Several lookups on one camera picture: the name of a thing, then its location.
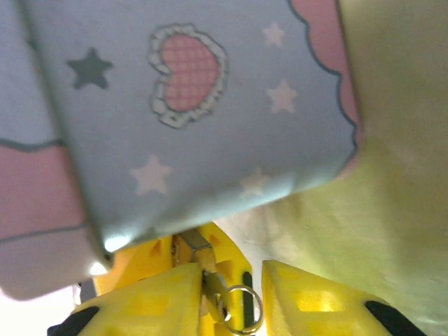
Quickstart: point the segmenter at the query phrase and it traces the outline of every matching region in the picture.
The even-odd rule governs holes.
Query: light green fabric
[[[342,16],[365,128],[358,168],[228,226],[448,335],[448,1],[343,0]]]

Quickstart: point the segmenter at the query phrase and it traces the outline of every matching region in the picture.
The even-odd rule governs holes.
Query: white star
[[[283,47],[285,32],[279,28],[277,22],[273,22],[269,28],[264,28],[263,33],[266,36],[266,46],[275,44],[276,46]]]
[[[243,187],[241,198],[247,198],[251,195],[260,196],[263,194],[263,187],[271,178],[268,175],[263,175],[261,168],[257,167],[255,173],[242,178],[239,184]]]
[[[286,80],[282,79],[279,86],[275,89],[268,89],[267,94],[272,99],[272,112],[277,113],[281,110],[287,110],[294,113],[295,107],[293,105],[293,99],[298,96],[297,91],[291,89]]]
[[[144,166],[129,171],[137,179],[136,194],[138,196],[145,195],[152,190],[158,191],[163,195],[168,195],[165,177],[172,172],[173,169],[160,164],[159,158],[155,155],[150,155]]]

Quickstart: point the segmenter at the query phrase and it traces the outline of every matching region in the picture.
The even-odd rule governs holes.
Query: key ring
[[[258,296],[258,294],[250,287],[248,286],[244,286],[244,285],[236,285],[236,286],[232,286],[229,287],[227,289],[227,291],[229,293],[234,292],[234,291],[243,291],[243,292],[247,292],[250,293],[256,300],[258,303],[258,306],[260,308],[260,317],[258,317],[258,319],[253,323],[253,325],[249,326],[249,327],[245,327],[241,330],[237,330],[232,328],[228,321],[229,318],[226,316],[224,316],[223,313],[223,301],[219,300],[218,302],[218,311],[221,315],[221,320],[224,323],[224,326],[234,335],[238,335],[238,336],[249,336],[249,335],[254,335],[262,326],[263,324],[263,302],[261,301],[260,296]]]

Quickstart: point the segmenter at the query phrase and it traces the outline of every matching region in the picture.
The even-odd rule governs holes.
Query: yellow plastic part
[[[97,295],[152,277],[173,267],[172,237],[147,241],[115,254],[113,269],[93,279]]]
[[[267,260],[262,293],[269,336],[387,336],[364,307],[371,294]]]
[[[212,245],[216,268],[225,279],[227,286],[242,284],[242,274],[245,272],[252,274],[252,267],[235,243],[215,223],[203,225],[198,230]],[[98,276],[93,280],[97,295],[107,294],[111,291],[114,293],[115,290],[141,279],[153,277],[170,270],[173,267],[171,247],[172,237],[167,237],[117,252],[113,269],[108,274]],[[230,299],[232,314],[230,325],[233,328],[242,329],[244,327],[242,292],[233,293]],[[188,303],[184,302],[182,297],[178,298],[178,304],[184,309],[190,309]],[[201,336],[232,335],[224,325],[217,323],[210,314],[200,318],[200,330]],[[111,334],[111,336],[119,335],[127,336],[125,333]]]
[[[198,336],[201,286],[190,263],[96,297],[74,311],[99,307],[79,336]]]

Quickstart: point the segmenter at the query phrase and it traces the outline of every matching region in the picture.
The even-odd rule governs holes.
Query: heart appliqué
[[[151,47],[149,62],[162,74],[151,97],[160,121],[179,129],[210,114],[227,80],[224,49],[192,24],[157,29]]]

